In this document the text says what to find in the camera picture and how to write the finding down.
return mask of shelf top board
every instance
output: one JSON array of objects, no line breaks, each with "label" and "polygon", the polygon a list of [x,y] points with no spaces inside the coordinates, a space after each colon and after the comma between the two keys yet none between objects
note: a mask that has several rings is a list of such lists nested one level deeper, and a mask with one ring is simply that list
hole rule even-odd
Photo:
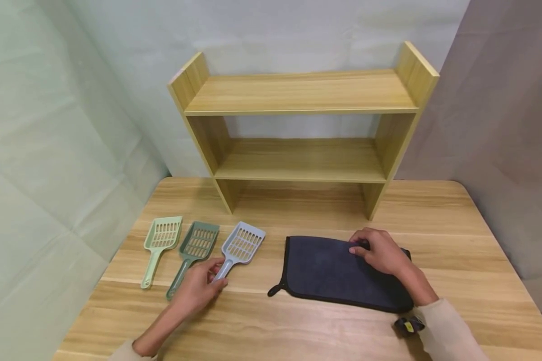
[{"label": "shelf top board", "polygon": [[393,69],[355,72],[211,76],[187,116],[415,113]]}]

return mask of wooden table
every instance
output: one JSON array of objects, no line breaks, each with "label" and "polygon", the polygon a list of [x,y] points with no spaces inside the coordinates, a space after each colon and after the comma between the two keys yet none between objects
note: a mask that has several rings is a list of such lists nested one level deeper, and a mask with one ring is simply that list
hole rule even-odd
[{"label": "wooden table", "polygon": [[[161,181],[54,360],[104,360],[165,307],[179,254],[167,251],[152,288],[142,290],[149,259],[143,242],[154,218],[178,215],[184,216],[183,236],[193,220],[221,225],[213,255],[240,220],[263,228],[267,238],[250,265],[229,273],[213,307],[167,341],[164,360],[429,360],[419,338],[396,337],[390,327],[396,315],[284,291],[267,297],[281,277],[286,236],[347,239],[366,220],[359,189],[351,184],[256,185],[260,189],[246,188],[230,216],[210,179]],[[492,360],[542,360],[542,316],[464,187],[395,181],[370,225],[387,229],[411,250]]]}]

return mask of right hand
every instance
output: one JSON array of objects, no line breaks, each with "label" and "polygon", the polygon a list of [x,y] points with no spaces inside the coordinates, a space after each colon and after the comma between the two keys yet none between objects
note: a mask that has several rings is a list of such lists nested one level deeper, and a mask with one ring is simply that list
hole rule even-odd
[{"label": "right hand", "polygon": [[405,269],[410,269],[413,263],[401,248],[394,242],[386,231],[365,227],[356,231],[349,242],[368,240],[371,250],[363,247],[351,247],[349,252],[365,259],[374,269],[394,276],[399,276]]},{"label": "right hand", "polygon": [[185,274],[169,307],[190,316],[206,307],[227,285],[227,279],[214,281],[225,258],[211,258],[195,263]]}]

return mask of beige sleeve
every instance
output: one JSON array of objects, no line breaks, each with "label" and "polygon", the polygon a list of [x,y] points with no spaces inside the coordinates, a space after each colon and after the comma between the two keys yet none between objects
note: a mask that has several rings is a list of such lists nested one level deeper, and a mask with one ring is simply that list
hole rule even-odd
[{"label": "beige sleeve", "polygon": [[489,360],[468,325],[447,300],[416,308],[414,313],[426,325],[419,335],[432,360]]},{"label": "beige sleeve", "polygon": [[113,354],[110,355],[108,361],[157,361],[157,357],[142,357],[139,356],[133,349],[133,339],[125,341]]}]

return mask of litter scoop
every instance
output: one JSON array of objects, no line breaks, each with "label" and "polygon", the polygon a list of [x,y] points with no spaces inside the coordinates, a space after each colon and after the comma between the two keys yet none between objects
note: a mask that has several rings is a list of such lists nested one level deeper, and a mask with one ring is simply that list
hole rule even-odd
[{"label": "litter scoop", "polygon": [[213,281],[224,278],[236,263],[249,263],[265,238],[265,231],[245,222],[239,222],[223,244],[225,263],[221,266]]},{"label": "litter scoop", "polygon": [[182,221],[183,217],[164,217],[153,220],[145,240],[145,248],[151,252],[151,257],[141,281],[141,288],[150,287],[162,251],[171,250],[177,245]]},{"label": "litter scoop", "polygon": [[215,245],[218,234],[218,225],[199,221],[194,221],[193,224],[191,224],[191,227],[183,240],[183,244],[181,244],[181,247],[179,248],[179,254],[183,257],[183,264],[173,280],[171,287],[166,292],[167,300],[170,301],[173,298],[173,294],[177,288],[179,288],[179,285],[185,277],[185,273],[187,273],[187,270],[191,267],[192,263],[209,257],[211,251],[213,251],[213,246]]}]

